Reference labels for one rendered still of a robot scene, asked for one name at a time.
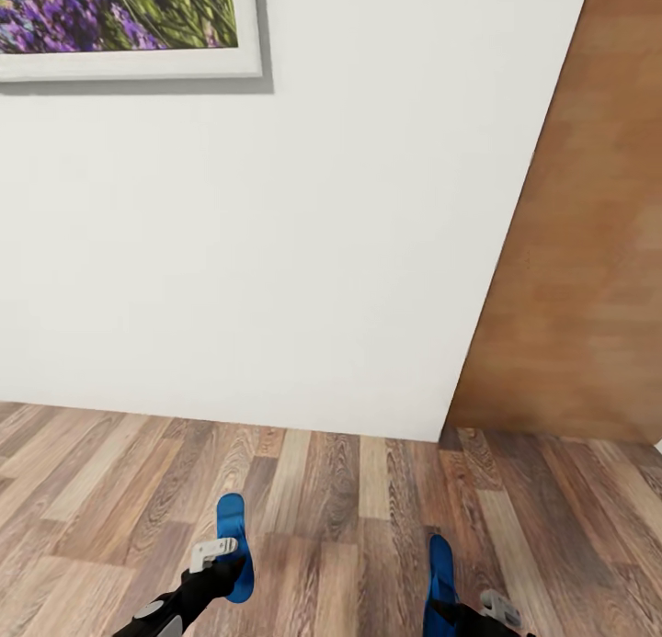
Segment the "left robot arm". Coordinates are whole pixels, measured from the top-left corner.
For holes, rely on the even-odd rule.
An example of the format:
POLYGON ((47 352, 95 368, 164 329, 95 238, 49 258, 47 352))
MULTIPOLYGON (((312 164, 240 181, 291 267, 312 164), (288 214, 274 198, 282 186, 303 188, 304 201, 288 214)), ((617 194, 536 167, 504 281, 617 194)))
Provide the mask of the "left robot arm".
POLYGON ((181 575, 181 587, 143 606, 131 623, 111 637, 181 637, 214 598, 234 592, 246 553, 233 562, 216 563, 212 559, 235 552, 237 547, 238 541, 232 537, 195 543, 190 567, 181 575))

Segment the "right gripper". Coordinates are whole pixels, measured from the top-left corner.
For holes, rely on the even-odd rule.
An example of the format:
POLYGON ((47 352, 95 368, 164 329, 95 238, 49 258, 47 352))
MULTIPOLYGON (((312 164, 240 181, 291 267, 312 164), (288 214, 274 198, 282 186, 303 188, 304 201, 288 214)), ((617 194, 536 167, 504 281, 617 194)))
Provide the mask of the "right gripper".
POLYGON ((429 605, 453 627, 456 625, 455 637, 508 637, 511 633, 507 626, 480 615, 466 604, 456 603, 454 606, 452 603, 431 599, 429 605))

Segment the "sandal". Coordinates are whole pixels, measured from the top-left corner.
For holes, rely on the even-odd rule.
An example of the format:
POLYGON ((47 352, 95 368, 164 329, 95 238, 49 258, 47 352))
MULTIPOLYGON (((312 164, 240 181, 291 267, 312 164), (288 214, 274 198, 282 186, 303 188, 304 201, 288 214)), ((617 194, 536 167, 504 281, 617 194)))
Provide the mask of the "sandal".
POLYGON ((429 541, 429 587, 423 618, 422 637, 455 637, 454 627, 443 619, 429 603, 431 599, 460 603, 458 591, 454 587, 454 561, 452 549, 447 540, 434 534, 429 541))
POLYGON ((215 556, 216 563, 237 561, 246 553, 245 567, 237 581, 234 581, 234 592, 225 596, 227 600, 236 603, 245 603, 254 591, 255 575, 252 555, 248 548, 245 535, 245 503, 238 493, 223 495, 217 503, 217 540, 222 538, 235 538, 238 547, 235 552, 215 556))

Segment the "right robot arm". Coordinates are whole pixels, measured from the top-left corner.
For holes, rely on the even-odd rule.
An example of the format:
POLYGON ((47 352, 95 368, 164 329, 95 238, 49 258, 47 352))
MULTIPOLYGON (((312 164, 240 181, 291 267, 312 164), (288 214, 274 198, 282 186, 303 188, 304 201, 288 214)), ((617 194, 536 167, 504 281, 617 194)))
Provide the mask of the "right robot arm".
MULTIPOLYGON (((509 626, 519 627, 522 623, 519 608, 506 597, 497 593, 489 587, 480 595, 484 608, 480 614, 466 604, 446 603, 431 599, 429 605, 434 608, 440 616, 450 623, 456 625, 455 637, 521 637, 509 626)), ((526 637, 537 637, 528 633, 526 637)))

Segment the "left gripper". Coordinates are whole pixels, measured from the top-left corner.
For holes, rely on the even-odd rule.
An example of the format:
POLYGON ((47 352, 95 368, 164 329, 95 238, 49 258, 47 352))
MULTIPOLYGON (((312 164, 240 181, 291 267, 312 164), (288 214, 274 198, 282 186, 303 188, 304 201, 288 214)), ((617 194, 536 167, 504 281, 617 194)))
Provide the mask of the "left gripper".
POLYGON ((181 586, 188 585, 196 589, 200 607, 196 617, 217 597, 230 596, 234 592, 234 581, 239 579, 246 563, 246 553, 237 561, 216 563, 202 572, 191 574, 189 569, 181 575, 181 586))

